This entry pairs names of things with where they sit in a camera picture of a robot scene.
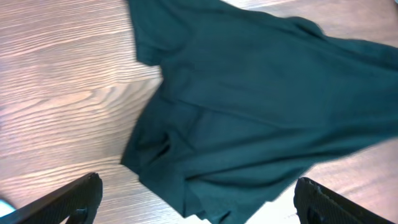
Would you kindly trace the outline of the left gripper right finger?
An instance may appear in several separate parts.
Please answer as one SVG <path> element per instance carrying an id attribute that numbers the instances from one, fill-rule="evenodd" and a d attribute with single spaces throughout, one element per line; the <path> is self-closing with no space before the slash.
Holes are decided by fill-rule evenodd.
<path id="1" fill-rule="evenodd" d="M 394 224 L 307 177 L 296 183 L 294 206 L 301 224 Z"/>

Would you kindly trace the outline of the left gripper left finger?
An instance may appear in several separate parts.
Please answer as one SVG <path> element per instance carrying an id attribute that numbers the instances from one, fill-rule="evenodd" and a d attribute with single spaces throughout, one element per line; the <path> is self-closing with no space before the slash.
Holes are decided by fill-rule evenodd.
<path id="1" fill-rule="evenodd" d="M 102 198 L 103 182 L 90 172 L 1 217 L 1 224 L 93 224 Z"/>

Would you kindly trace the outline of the black t-shirt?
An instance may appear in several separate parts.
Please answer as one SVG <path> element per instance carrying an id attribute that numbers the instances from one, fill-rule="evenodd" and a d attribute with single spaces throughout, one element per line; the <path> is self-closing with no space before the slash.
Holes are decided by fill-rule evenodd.
<path id="1" fill-rule="evenodd" d="M 181 216 L 244 223 L 312 165 L 397 136 L 397 49 L 223 1 L 132 0 L 162 83 L 121 164 Z"/>

